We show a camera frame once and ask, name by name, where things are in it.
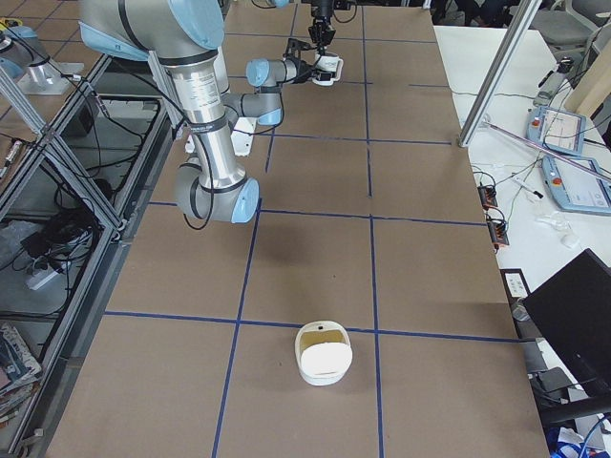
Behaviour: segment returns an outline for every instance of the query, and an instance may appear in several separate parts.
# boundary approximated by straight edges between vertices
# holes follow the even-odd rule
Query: monitor
[[[584,250],[524,300],[588,396],[611,393],[611,269]]]

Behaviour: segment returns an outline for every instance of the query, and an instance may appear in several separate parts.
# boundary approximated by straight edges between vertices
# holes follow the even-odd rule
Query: chair
[[[562,4],[564,10],[558,10]],[[607,18],[597,14],[608,12],[610,8],[608,0],[558,0],[551,9],[538,11],[531,27],[555,49],[556,56],[567,49],[589,51],[599,28],[607,23]]]

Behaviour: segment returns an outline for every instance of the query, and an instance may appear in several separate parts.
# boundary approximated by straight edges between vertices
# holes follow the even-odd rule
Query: blue cable
[[[583,446],[581,447],[581,451],[579,452],[579,457],[578,458],[584,458],[585,457],[585,451],[588,448],[588,442],[590,441],[590,439],[592,438],[592,434],[594,434],[594,431],[597,430],[597,428],[602,425],[602,422],[604,422],[605,420],[608,420],[609,417],[611,417],[611,414],[607,414],[604,417],[602,417],[600,420],[598,420],[593,426],[592,429],[590,429],[590,431],[587,433],[587,435],[585,436],[585,439],[583,439]]]

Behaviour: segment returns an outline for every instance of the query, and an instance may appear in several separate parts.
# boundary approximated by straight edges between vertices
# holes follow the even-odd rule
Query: white desk
[[[435,27],[448,80],[453,91],[477,93],[490,68],[504,30],[462,27]],[[528,31],[516,56],[505,74],[498,92],[503,94],[537,94],[537,84],[555,65],[545,42],[537,31]],[[561,92],[553,106],[558,106],[568,91]],[[473,95],[454,94],[453,100],[461,122],[467,117],[474,103]],[[515,134],[524,136],[527,110],[532,101],[524,97],[497,95],[489,109],[494,124]],[[586,138],[601,141],[596,129],[588,131]],[[611,154],[608,150],[587,144],[584,156],[594,157],[599,165],[611,170]],[[522,146],[506,136],[483,129],[478,132],[469,147],[471,163],[493,175],[497,181],[533,163],[537,152]],[[556,213],[565,220],[579,237],[578,245],[567,248],[561,243],[564,233],[550,224],[537,221],[541,216],[558,211],[543,181],[540,167],[527,182],[545,197],[537,202],[528,199],[524,190],[516,198],[510,218],[510,246],[501,248],[496,255],[499,267],[523,270],[532,290],[539,287],[568,261],[585,248],[591,248],[607,264],[611,264],[611,217],[590,216],[575,213]],[[508,180],[497,187],[499,208],[509,217],[511,203],[519,186]]]

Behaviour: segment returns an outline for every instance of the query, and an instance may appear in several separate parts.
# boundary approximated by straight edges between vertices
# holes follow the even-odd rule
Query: blue and white device
[[[538,107],[528,115],[526,138],[568,156],[581,156],[585,116]]]
[[[601,173],[592,157],[571,160]],[[611,216],[611,185],[549,156],[543,158],[542,168],[552,197],[562,210]]]

